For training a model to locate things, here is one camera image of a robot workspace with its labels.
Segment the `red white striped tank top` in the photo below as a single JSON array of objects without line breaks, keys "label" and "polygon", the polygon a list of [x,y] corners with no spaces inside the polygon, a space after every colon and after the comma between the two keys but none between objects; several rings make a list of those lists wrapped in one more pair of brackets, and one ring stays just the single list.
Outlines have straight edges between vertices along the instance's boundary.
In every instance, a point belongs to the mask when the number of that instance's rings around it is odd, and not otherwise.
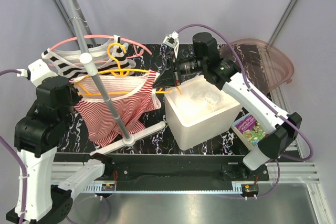
[{"label": "red white striped tank top", "polygon": [[[151,70],[150,73],[141,76],[118,78],[112,75],[102,75],[100,77],[123,124],[131,134],[145,129],[145,126],[139,121],[143,113],[161,107],[156,90],[153,88],[158,76],[157,72]],[[74,84],[83,96],[75,109],[86,124],[89,140],[101,147],[109,145],[122,132],[94,81],[92,78],[87,78]],[[86,96],[86,91],[78,84],[81,84],[91,94],[96,95]]]}]

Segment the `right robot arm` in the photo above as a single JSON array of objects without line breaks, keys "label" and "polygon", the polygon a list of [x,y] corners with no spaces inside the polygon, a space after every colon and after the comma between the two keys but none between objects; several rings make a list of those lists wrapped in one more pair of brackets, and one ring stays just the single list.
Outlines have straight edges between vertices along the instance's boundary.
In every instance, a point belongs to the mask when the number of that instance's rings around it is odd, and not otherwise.
[{"label": "right robot arm", "polygon": [[155,87],[176,87],[189,74],[202,73],[210,84],[226,92],[247,109],[266,132],[257,146],[244,158],[238,167],[239,176],[250,180],[257,169],[269,161],[277,159],[296,139],[302,117],[281,109],[271,102],[246,77],[237,62],[222,58],[216,39],[208,32],[197,33],[192,38],[193,53],[186,58],[178,57],[180,45],[177,32],[166,36],[163,43],[171,48],[167,67],[155,81]]}]

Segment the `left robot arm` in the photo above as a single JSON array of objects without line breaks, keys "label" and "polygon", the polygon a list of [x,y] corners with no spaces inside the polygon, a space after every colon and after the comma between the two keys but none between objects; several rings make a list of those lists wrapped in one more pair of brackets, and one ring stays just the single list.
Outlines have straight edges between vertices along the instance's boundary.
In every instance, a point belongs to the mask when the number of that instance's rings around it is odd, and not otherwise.
[{"label": "left robot arm", "polygon": [[6,214],[12,223],[59,223],[71,211],[74,200],[94,180],[113,175],[112,158],[93,154],[72,176],[51,183],[52,165],[59,142],[74,121],[74,106],[81,96],[66,77],[49,69],[41,59],[19,77],[36,87],[36,100],[15,126],[14,147],[9,151],[20,166],[17,205]]}]

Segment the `yellow plastic hanger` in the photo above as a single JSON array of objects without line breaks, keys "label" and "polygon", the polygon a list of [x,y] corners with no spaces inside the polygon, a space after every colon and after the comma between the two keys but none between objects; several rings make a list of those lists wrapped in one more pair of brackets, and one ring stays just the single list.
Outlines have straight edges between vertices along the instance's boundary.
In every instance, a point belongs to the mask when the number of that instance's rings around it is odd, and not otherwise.
[{"label": "yellow plastic hanger", "polygon": [[[121,68],[121,64],[119,62],[119,60],[114,57],[111,52],[110,52],[110,49],[113,47],[113,46],[118,46],[119,48],[122,49],[122,51],[124,53],[127,53],[127,50],[125,49],[125,46],[123,46],[122,44],[120,43],[117,43],[117,42],[114,42],[114,43],[111,43],[108,47],[107,47],[107,54],[109,56],[110,59],[112,59],[113,61],[115,61],[117,63],[117,68],[116,69],[108,69],[108,70],[103,70],[103,71],[99,71],[98,74],[102,75],[102,74],[105,74],[105,73],[108,73],[108,74],[112,74],[113,76],[115,77],[118,77],[118,78],[123,78],[123,77],[127,77],[129,75],[130,72],[140,72],[140,73],[150,73],[149,70],[143,70],[143,69],[126,69],[126,68]],[[76,77],[76,78],[73,78],[71,80],[72,83],[76,83],[76,82],[80,82],[84,79],[87,79],[91,77],[90,75],[86,75],[86,76],[82,76],[82,77]],[[81,84],[78,84],[83,90],[86,91],[86,96],[93,96],[93,95],[96,95],[96,94],[91,94],[88,90],[86,90]],[[177,91],[179,92],[180,95],[182,95],[182,91],[178,88],[178,86],[176,86],[176,89]],[[160,93],[160,94],[166,94],[166,93],[170,93],[172,91],[172,89],[169,89],[168,91],[162,91],[163,90],[163,87],[161,87],[158,91],[156,91],[156,93]]]}]

